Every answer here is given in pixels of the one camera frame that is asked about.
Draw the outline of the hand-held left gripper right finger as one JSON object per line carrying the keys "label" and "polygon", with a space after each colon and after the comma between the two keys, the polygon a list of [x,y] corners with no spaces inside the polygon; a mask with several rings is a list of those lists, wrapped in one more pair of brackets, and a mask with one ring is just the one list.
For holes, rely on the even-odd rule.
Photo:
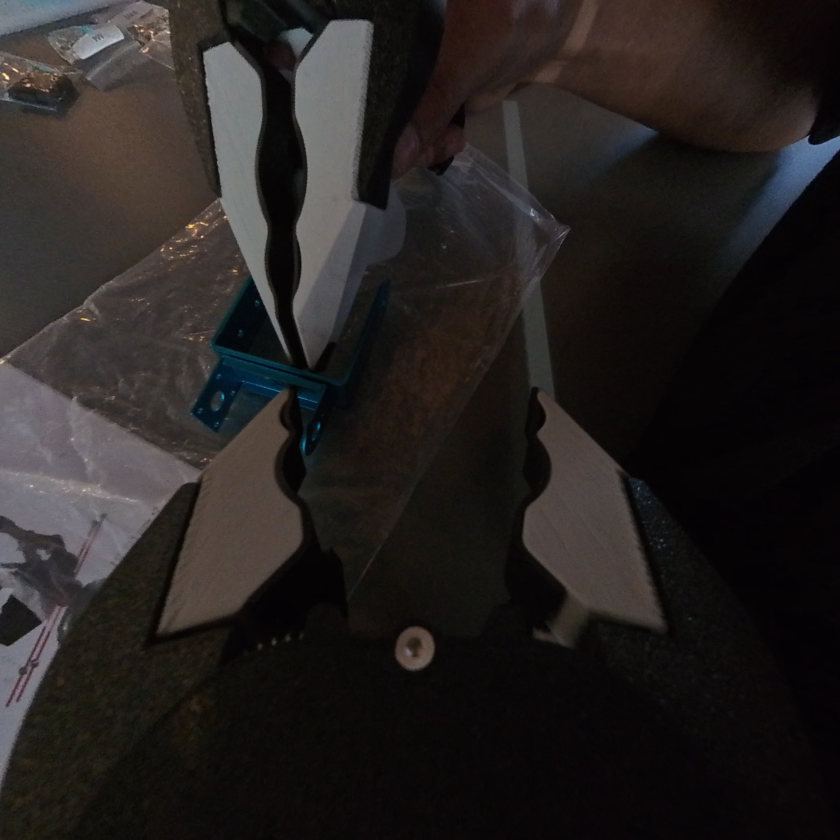
{"label": "hand-held left gripper right finger", "polygon": [[539,388],[532,390],[528,423],[538,464],[522,545],[562,591],[537,636],[572,647],[597,619],[665,634],[627,473]]}

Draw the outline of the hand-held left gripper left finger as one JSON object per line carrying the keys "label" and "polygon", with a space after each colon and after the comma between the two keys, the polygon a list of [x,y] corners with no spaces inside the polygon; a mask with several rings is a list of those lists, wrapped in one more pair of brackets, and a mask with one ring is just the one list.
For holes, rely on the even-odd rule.
{"label": "hand-held left gripper left finger", "polygon": [[344,616],[342,563],[299,496],[301,431],[298,396],[285,390],[204,470],[157,637],[230,626],[238,640],[281,640],[315,606]]}

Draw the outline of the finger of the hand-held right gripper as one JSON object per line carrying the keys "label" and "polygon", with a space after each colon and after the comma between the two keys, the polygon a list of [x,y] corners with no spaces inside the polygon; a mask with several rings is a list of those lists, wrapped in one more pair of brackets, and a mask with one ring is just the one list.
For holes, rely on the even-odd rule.
{"label": "finger of the hand-held right gripper", "polygon": [[301,367],[291,316],[298,247],[289,108],[280,127],[270,125],[264,78],[236,43],[207,49],[203,66],[222,205],[287,359]]}
{"label": "finger of the hand-held right gripper", "polygon": [[296,224],[300,268],[291,310],[308,367],[345,324],[367,268],[404,242],[404,206],[390,176],[385,209],[360,199],[358,174],[373,24],[331,22],[296,71],[294,109],[306,159]]}

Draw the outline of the blue metal bracket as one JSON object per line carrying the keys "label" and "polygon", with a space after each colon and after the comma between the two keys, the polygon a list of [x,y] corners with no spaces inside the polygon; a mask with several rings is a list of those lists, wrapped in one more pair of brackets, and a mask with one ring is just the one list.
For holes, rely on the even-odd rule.
{"label": "blue metal bracket", "polygon": [[332,410],[352,404],[391,290],[389,279],[378,286],[342,369],[335,374],[311,372],[286,360],[256,284],[247,276],[211,340],[218,362],[192,407],[192,415],[216,432],[240,391],[272,398],[295,389],[301,411],[307,415],[301,452],[311,455]]}

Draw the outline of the person's right forearm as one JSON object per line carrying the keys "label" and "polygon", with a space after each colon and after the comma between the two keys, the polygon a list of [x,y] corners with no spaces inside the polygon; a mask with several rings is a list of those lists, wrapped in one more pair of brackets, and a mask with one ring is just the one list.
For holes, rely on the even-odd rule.
{"label": "person's right forearm", "polygon": [[704,149],[838,135],[838,1],[572,2],[529,77]]}

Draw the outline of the person's right hand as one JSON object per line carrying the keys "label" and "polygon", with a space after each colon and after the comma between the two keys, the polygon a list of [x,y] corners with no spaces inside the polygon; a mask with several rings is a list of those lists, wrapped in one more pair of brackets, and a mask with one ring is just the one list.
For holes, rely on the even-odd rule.
{"label": "person's right hand", "polygon": [[504,95],[557,57],[575,14],[565,1],[447,2],[434,69],[395,147],[392,176],[461,152],[456,113]]}

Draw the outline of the assembly instruction sheet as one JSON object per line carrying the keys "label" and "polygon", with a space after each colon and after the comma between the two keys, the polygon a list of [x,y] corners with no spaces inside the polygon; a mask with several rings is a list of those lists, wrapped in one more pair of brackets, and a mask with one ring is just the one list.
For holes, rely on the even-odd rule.
{"label": "assembly instruction sheet", "polygon": [[1,766],[58,645],[193,467],[1,367]]}

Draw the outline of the pile of small parts bags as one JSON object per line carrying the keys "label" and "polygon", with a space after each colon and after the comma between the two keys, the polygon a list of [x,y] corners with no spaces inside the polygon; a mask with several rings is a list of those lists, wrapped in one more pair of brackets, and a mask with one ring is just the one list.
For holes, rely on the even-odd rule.
{"label": "pile of small parts bags", "polygon": [[110,91],[156,63],[174,66],[169,11],[151,2],[2,2],[2,34],[46,27],[48,61],[1,53],[2,102],[37,112],[66,112],[86,83]]}

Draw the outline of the clear plastic bag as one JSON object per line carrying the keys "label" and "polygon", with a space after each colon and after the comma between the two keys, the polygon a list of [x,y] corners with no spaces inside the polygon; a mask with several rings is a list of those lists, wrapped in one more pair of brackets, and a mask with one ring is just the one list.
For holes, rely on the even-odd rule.
{"label": "clear plastic bag", "polygon": [[[400,254],[366,276],[357,333],[384,279],[390,300],[349,408],[334,408],[307,459],[303,497],[318,538],[343,562],[351,626],[383,635],[443,609],[440,584],[417,605],[381,595],[365,616],[360,582],[413,491],[496,359],[522,301],[564,231],[477,150],[443,176],[398,184]],[[2,360],[193,467],[197,475],[266,405],[238,395],[216,432],[191,414],[211,374],[210,339],[245,282],[219,203]]]}

